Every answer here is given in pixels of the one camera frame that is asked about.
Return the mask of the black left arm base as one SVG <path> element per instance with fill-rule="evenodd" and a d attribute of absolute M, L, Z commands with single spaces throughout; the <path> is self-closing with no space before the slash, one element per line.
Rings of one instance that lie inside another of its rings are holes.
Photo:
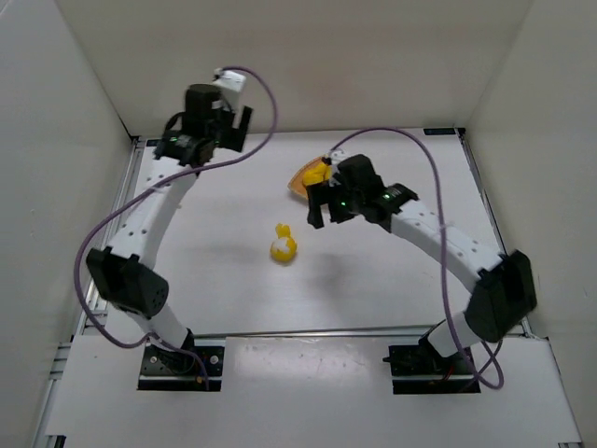
<path fill-rule="evenodd" d="M 225 360 L 223 342 L 196 339 L 191 356 L 169 352 L 148 343 L 144 347 L 137 389 L 141 391 L 220 392 Z"/>

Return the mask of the yellow fake banana piece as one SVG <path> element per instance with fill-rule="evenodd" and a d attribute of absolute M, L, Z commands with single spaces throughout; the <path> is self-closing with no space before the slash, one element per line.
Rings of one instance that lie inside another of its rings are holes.
<path fill-rule="evenodd" d="M 304 187 L 325 182 L 330 178 L 331 167 L 322 161 L 311 163 L 303 172 L 302 184 Z"/>

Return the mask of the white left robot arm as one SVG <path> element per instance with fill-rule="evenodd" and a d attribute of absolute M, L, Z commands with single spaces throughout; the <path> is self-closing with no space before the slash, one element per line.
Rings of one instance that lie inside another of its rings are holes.
<path fill-rule="evenodd" d="M 245 76 L 226 70 L 209 84 L 192 84 L 184 108 L 164 125 L 142 193 L 121 207 L 128 216 L 105 248 L 83 246 L 76 266 L 87 267 L 100 297 L 132 319 L 143 332 L 139 343 L 125 343 L 104 327 L 99 331 L 120 348 L 151 343 L 162 354 L 191 352 L 192 333 L 167 303 L 169 284 L 155 272 L 162 239 L 199 174 L 214 170 L 218 148 L 239 153 L 253 113 L 239 105 Z"/>

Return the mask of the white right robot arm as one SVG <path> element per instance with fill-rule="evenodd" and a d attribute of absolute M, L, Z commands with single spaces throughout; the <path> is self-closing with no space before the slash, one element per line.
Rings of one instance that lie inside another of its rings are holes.
<path fill-rule="evenodd" d="M 384 185 L 370 158 L 343 150 L 325 158 L 330 218 L 361 216 L 406 240 L 437 261 L 469 292 L 466 308 L 433 327 L 421 342 L 447 358 L 479 342 L 497 343 L 537 305 L 531 261 L 519 250 L 500 253 L 443 224 L 416 193 L 402 184 Z"/>

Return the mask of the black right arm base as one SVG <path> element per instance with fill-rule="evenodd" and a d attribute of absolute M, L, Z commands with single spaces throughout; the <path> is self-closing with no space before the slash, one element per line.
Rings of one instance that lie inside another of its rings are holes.
<path fill-rule="evenodd" d="M 389 365 L 394 395 L 478 394 L 474 379 L 459 353 L 447 358 L 434 357 L 420 345 L 388 346 L 382 361 Z"/>

